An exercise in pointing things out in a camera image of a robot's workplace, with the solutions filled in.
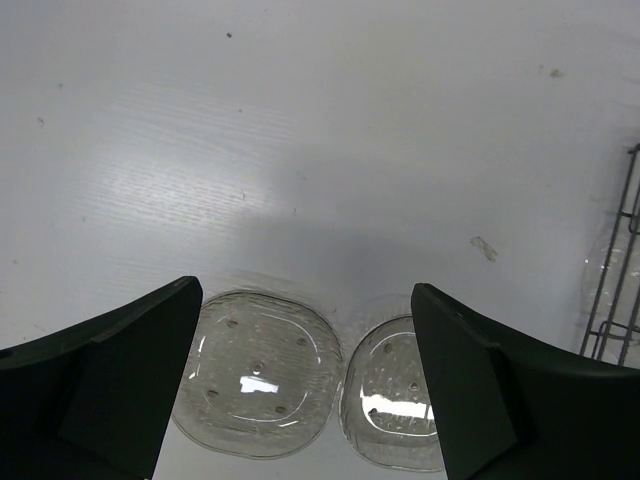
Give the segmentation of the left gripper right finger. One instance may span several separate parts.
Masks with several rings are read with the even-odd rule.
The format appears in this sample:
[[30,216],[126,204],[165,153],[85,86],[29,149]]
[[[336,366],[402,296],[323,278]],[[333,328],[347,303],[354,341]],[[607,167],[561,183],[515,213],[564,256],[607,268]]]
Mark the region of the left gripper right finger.
[[546,344],[419,283],[411,313],[451,479],[635,479],[639,373]]

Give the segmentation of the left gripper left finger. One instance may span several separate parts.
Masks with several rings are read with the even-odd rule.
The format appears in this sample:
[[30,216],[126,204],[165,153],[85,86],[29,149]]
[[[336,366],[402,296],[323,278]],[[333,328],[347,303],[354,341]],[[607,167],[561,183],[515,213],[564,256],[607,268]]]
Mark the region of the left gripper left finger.
[[2,349],[2,478],[152,478],[202,297],[184,276]]

